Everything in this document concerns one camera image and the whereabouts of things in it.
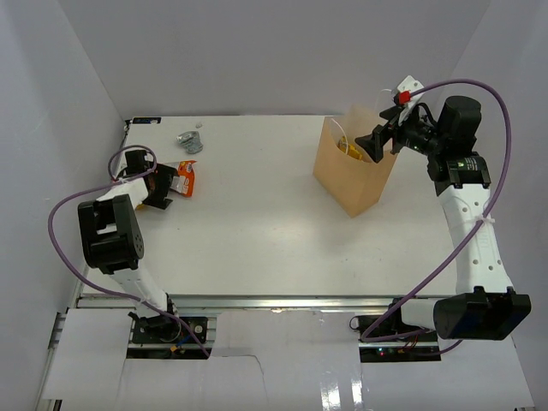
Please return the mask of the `orange white snack bag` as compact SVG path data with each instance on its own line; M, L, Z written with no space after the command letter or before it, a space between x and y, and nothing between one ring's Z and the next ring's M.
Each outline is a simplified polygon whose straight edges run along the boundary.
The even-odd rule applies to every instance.
M195 160L185 160L176 163L169 163L169 167L176 170L176 174L173 177L170 184L170 190L180 194L185 198L191 198L194 191L194 165Z

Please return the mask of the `yellow snack bar wrapper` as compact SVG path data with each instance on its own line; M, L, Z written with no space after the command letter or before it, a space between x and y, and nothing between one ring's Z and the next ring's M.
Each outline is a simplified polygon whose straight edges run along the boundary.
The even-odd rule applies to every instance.
M371 163L372 160L365 150L357 146L350 138L342 136L337 142L337 148L345 155L359 161Z

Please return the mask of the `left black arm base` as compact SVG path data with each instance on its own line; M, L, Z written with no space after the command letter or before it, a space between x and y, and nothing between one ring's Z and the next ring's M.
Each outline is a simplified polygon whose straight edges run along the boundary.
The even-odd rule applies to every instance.
M206 342L207 317L181 317L181 320L189 326L201 343ZM183 345L185 343L195 343L195 340L190 336L189 331L179 323L165 317L157 317L138 320L134 325L131 342L134 344L170 343Z

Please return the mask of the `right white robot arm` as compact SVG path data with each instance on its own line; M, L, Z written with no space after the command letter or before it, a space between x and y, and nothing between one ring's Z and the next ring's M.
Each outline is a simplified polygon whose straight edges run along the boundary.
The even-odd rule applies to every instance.
M381 117L383 125L355 142L374 162L383 159L386 144L394 153L408 148L426 156L454 246L442 266L456 263L456 293L426 299L411 291L363 330L361 341L373 341L372 333L385 322L388 334L399 342L423 331L453 340L505 339L532 304L529 295L515 291L498 250L491 209L500 191L491 188L487 163L474 150L480 103L451 96L439 118L423 103L397 104Z

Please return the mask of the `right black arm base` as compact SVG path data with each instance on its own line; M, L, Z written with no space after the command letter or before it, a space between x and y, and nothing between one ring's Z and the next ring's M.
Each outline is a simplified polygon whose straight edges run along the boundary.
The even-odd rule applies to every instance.
M403 341L415 337L436 336L434 330L429 330L420 326L405 325L401 320L390 318L385 319L364 337L368 327L377 319L378 316L373 315L355 315L350 319L348 325L352 331L356 331L360 334L360 341L362 343L386 343Z

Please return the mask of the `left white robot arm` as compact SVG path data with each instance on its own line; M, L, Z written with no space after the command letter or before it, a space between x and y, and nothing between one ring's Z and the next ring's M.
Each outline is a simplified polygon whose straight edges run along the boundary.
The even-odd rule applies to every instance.
M89 267L100 270L134 301L134 319L151 325L161 341L181 331L176 306L141 260L145 241L135 211L150 206L164 211L176 169L160 164L145 146L125 149L126 166L112 176L114 186L95 200L78 205L80 238Z

